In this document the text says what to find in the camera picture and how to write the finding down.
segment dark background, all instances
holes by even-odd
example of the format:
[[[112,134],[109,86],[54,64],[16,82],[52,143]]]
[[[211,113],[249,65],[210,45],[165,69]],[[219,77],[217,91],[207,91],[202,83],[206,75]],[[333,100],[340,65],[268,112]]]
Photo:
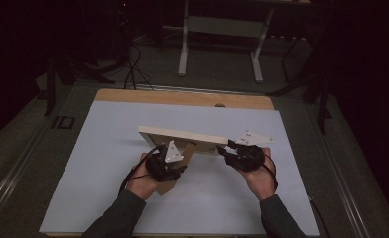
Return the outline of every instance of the dark background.
[[[48,58],[58,49],[80,60],[114,56],[108,39],[115,34],[115,3],[101,2],[0,1],[0,129],[37,95],[34,79],[46,71]],[[161,36],[158,26],[181,24],[182,11],[173,10],[183,8],[181,1],[135,4],[139,7],[129,16],[154,38]],[[90,18],[82,14],[82,6]],[[324,39],[329,46],[343,41],[330,91],[389,202],[389,1],[361,1],[339,18],[331,37]],[[92,32],[88,25],[94,24],[103,32]],[[320,53],[317,61],[333,54]]]

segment forearm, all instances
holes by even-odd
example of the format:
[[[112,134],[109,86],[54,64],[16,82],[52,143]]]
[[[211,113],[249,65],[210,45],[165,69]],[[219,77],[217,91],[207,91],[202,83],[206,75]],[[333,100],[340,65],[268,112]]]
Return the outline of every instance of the forearm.
[[[146,202],[124,189],[114,203],[82,234],[83,238],[132,237]]]
[[[278,195],[260,201],[262,224],[270,238],[306,237]]]

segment sleeve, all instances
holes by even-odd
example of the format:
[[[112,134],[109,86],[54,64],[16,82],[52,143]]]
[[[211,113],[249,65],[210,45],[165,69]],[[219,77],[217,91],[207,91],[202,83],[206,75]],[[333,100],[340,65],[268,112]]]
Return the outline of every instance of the sleeve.
[[[270,238],[307,237],[278,195],[260,201],[262,225]]]
[[[82,234],[82,238],[132,237],[146,202],[124,189],[114,203]]]

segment gray carpet floor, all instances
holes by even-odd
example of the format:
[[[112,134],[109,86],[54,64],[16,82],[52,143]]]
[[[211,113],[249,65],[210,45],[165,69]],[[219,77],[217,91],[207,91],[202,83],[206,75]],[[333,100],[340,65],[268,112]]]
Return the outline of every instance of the gray carpet floor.
[[[239,46],[241,43],[237,45],[239,50],[229,51],[221,45],[206,44],[202,36],[192,37],[184,77],[177,76],[178,34],[166,39],[161,46],[136,43],[141,51],[138,67],[143,72],[135,74],[137,87],[150,89],[145,81],[149,79],[154,90],[264,94],[287,84],[280,65],[281,55],[289,46],[284,40],[266,42],[260,57],[265,82],[258,84],[253,78],[249,52],[244,46]],[[294,48],[287,58],[289,75],[299,70],[309,51],[305,42]],[[137,55],[137,50],[132,49],[133,60]],[[39,227],[94,96],[99,88],[123,87],[128,70],[124,68],[106,75],[117,81],[114,85],[100,84],[77,73],[79,79],[74,86],[59,89],[59,98],[65,100],[59,100],[53,117],[75,117],[76,122],[70,130],[51,129],[54,118],[45,118],[45,102],[35,99],[0,132],[1,182],[33,135],[45,128],[38,144],[28,155],[30,160],[21,179],[0,213],[0,237],[47,237],[38,232]],[[331,237],[359,237],[351,222],[354,215],[350,213],[351,206],[356,207],[360,215],[358,219],[365,226],[360,237],[389,237],[389,207],[335,98],[331,97],[328,104],[332,118],[326,120],[327,135],[323,135],[316,124],[317,106],[303,103],[303,91],[299,88],[272,100],[275,109],[281,112],[306,190],[322,214]],[[346,188],[342,186],[343,182],[347,184]],[[345,199],[345,194],[352,198]],[[328,237],[316,211],[315,217],[321,237]]]

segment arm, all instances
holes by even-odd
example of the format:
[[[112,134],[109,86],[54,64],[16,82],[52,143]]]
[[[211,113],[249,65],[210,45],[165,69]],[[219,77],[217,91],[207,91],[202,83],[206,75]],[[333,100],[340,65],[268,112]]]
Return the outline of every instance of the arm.
[[[276,173],[275,165],[269,159],[271,151],[264,148],[264,164],[273,174]],[[253,172],[239,171],[247,181],[250,190],[260,201],[262,212],[262,225],[266,230],[268,237],[271,238],[295,238],[306,237],[299,228],[296,221],[288,212],[278,195],[275,195],[275,184],[272,176],[263,167]]]
[[[134,178],[147,175],[143,163],[135,172]],[[82,234],[82,238],[122,238],[132,237],[133,229],[145,208],[148,199],[159,183],[151,177],[141,177],[129,180],[114,203],[96,219]]]

